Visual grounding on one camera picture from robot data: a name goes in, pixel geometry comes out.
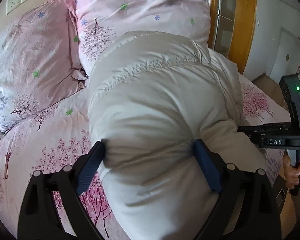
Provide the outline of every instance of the wooden door frame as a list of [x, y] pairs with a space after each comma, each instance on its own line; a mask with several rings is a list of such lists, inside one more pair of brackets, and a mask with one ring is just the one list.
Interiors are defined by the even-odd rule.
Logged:
[[[211, 29], [208, 46], [212, 47], [216, 24], [217, 0], [211, 0]], [[257, 0], [236, 0], [234, 30], [228, 59], [236, 63], [239, 73], [243, 74], [248, 61], [256, 25]]]

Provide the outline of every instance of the wall outlet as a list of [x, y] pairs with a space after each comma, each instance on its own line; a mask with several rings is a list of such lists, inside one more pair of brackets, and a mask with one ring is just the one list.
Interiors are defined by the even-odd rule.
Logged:
[[7, 0], [6, 3], [6, 15], [11, 13], [15, 8], [20, 5], [21, 0]]

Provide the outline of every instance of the hand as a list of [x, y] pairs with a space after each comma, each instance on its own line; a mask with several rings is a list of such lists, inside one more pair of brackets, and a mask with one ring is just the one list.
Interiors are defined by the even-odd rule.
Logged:
[[292, 167], [290, 157], [287, 151], [283, 155], [284, 176], [286, 177], [286, 187], [293, 189], [295, 185], [300, 183], [298, 176], [300, 175], [300, 165], [298, 168]]

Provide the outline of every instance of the blue gripper pad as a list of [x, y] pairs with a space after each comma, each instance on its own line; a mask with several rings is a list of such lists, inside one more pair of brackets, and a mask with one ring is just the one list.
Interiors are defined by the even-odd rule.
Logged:
[[102, 142], [96, 142], [91, 151], [93, 151], [92, 154], [78, 175], [78, 186], [76, 189], [78, 196], [80, 196], [82, 192], [88, 190], [93, 180], [93, 176], [96, 174], [106, 154], [106, 148]]
[[199, 166], [203, 171], [210, 189], [220, 194], [223, 190], [223, 187], [221, 185], [222, 174], [220, 174], [217, 167], [214, 165], [213, 161], [210, 158], [210, 155], [216, 155], [216, 153], [210, 152], [210, 150], [201, 139], [194, 141], [193, 152], [194, 157], [197, 159], [197, 162], [199, 163]]

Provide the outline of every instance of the pink pillow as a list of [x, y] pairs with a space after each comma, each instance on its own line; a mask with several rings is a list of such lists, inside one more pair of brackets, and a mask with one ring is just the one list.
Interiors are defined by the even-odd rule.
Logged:
[[0, 130], [83, 86], [78, 37], [64, 0], [50, 0], [0, 34]]
[[100, 53], [128, 31], [161, 31], [206, 45], [210, 33], [207, 0], [67, 0], [77, 18], [79, 57], [90, 76]]

